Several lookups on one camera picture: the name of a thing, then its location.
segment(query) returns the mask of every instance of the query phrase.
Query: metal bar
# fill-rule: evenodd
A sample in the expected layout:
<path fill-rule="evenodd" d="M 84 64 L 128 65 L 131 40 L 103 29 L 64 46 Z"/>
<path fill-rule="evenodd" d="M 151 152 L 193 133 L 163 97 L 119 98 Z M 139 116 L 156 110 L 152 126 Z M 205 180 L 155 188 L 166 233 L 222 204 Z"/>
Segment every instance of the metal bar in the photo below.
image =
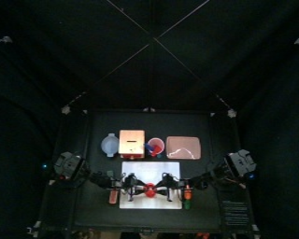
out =
<path fill-rule="evenodd" d="M 73 98 L 73 100 L 72 100 L 65 106 L 71 106 L 71 105 L 88 93 L 88 91 L 91 91 L 92 87 L 95 87 L 96 84 L 99 84 L 107 77 L 110 77 L 110 76 L 115 73 L 115 71 L 116 71 L 127 62 L 130 62 L 131 59 L 135 58 L 135 56 L 148 47 L 148 45 L 150 45 L 150 44 L 147 44 L 140 50 L 138 50 L 138 52 L 136 52 L 131 57 L 128 57 L 128 59 L 127 59 L 123 63 L 120 63 L 119 66 L 116 66 L 116 67 L 114 68 L 114 70 L 112 70 L 111 72 L 108 72 L 108 73 L 91 85 L 90 89 L 88 89 L 87 91 L 81 92 L 81 94 L 79 94 L 79 95 Z"/>
<path fill-rule="evenodd" d="M 160 39 L 207 3 L 210 0 L 205 1 L 158 37 Z"/>
<path fill-rule="evenodd" d="M 171 50 L 168 50 L 166 48 L 166 46 L 159 42 L 159 40 L 156 38 L 154 38 L 155 41 L 159 43 L 159 45 L 164 48 L 164 50 L 171 54 L 171 56 L 175 58 L 175 60 L 182 64 L 182 66 L 187 69 L 187 71 L 191 73 L 191 75 L 195 77 L 195 79 L 201 82 L 203 82 L 202 78 L 195 74 L 195 72 L 190 69 L 190 67 L 183 63 L 183 61 L 176 57 L 176 55 L 171 52 Z M 206 89 L 210 91 L 211 94 L 215 95 L 217 99 L 223 103 L 223 105 L 229 108 L 229 109 L 233 109 L 230 107 L 230 105 L 226 103 L 226 101 L 222 99 L 222 97 L 210 90 L 209 87 L 206 87 Z"/>
<path fill-rule="evenodd" d="M 124 17 L 131 21 L 134 22 L 139 28 L 150 35 L 150 33 L 146 31 L 146 29 L 136 23 L 136 21 L 123 12 L 123 10 L 110 1 L 110 0 L 106 0 L 108 2 L 110 5 L 112 5 L 112 7 L 124 15 Z"/>

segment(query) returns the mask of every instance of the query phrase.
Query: black table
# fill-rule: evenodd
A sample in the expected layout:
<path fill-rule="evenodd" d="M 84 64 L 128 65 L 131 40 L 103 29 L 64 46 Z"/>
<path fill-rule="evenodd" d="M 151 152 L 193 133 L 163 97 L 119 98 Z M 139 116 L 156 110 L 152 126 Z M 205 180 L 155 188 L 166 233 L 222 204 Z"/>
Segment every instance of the black table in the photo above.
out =
<path fill-rule="evenodd" d="M 107 158 L 102 141 L 120 130 L 144 130 L 146 141 L 152 137 L 193 136 L 201 141 L 201 160 L 171 160 L 146 155 L 147 162 L 179 162 L 180 177 L 199 176 L 223 162 L 229 152 L 239 148 L 235 121 L 223 113 L 139 111 L 90 111 L 65 116 L 55 149 L 60 153 L 79 153 L 92 171 L 114 171 L 120 177 L 122 162 L 118 154 Z M 41 210 L 43 230 L 60 230 L 69 236 L 72 230 L 95 229 L 122 232 L 249 232 L 253 229 L 253 210 L 249 191 L 238 186 L 195 190 L 191 209 L 120 209 L 108 203 L 110 191 L 90 181 L 75 190 L 47 186 Z M 229 208 L 247 208 L 243 221 L 233 224 Z"/>

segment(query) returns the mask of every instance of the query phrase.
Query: black tabletop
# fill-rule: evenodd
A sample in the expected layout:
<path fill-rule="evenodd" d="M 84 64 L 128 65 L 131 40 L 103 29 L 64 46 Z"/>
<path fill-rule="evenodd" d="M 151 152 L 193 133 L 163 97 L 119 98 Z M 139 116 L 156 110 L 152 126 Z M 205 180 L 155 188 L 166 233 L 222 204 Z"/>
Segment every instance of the black tabletop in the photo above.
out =
<path fill-rule="evenodd" d="M 202 175 L 223 161 L 223 156 L 229 152 L 239 150 L 235 122 L 227 113 L 88 111 L 87 115 L 65 116 L 55 157 L 65 151 L 80 153 L 92 171 L 114 171 L 115 177 L 120 177 L 122 163 L 130 160 L 123 159 L 119 154 L 108 158 L 102 149 L 103 139 L 108 134 L 120 137 L 120 130 L 144 130 L 146 141 L 152 137 L 159 137 L 163 141 L 168 136 L 198 137 L 199 160 L 171 160 L 167 159 L 164 152 L 160 159 L 146 154 L 146 158 L 138 160 L 138 162 L 179 162 L 182 178 Z M 64 227 L 100 231 L 142 232 L 143 229 L 148 229 L 156 232 L 221 232 L 225 229 L 221 224 L 225 221 L 222 202 L 226 201 L 226 197 L 222 197 L 221 202 L 219 190 L 215 187 L 194 191 L 190 210 L 184 207 L 120 209 L 119 204 L 108 203 L 108 197 L 110 191 L 90 181 L 72 192 L 52 190 L 48 186 L 43 220 L 49 225 L 57 221 L 59 227 L 63 220 Z M 56 217 L 52 210 L 57 207 L 63 208 L 64 215 Z"/>

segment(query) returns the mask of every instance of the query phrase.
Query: white sheet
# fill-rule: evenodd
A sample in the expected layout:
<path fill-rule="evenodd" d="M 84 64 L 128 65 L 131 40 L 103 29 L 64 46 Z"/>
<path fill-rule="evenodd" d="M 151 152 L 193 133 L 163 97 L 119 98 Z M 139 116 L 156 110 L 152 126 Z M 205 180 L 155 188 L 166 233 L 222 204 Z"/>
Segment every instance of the white sheet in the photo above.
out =
<path fill-rule="evenodd" d="M 128 176 L 135 173 L 136 178 L 144 183 L 158 184 L 162 181 L 162 174 L 179 175 L 179 162 L 123 162 L 122 172 Z M 144 194 L 134 196 L 134 202 L 128 202 L 128 195 L 120 195 L 120 208 L 124 209 L 182 209 L 182 201 L 178 198 L 178 191 L 171 190 L 171 200 L 158 195 L 148 198 Z"/>

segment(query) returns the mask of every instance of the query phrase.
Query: orange box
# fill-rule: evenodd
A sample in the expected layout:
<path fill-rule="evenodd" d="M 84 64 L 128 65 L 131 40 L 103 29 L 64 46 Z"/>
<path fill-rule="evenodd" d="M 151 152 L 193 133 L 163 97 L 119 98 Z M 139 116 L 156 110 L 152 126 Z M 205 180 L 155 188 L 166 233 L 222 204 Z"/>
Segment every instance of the orange box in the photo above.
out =
<path fill-rule="evenodd" d="M 120 131 L 119 153 L 126 159 L 144 158 L 144 131 Z"/>

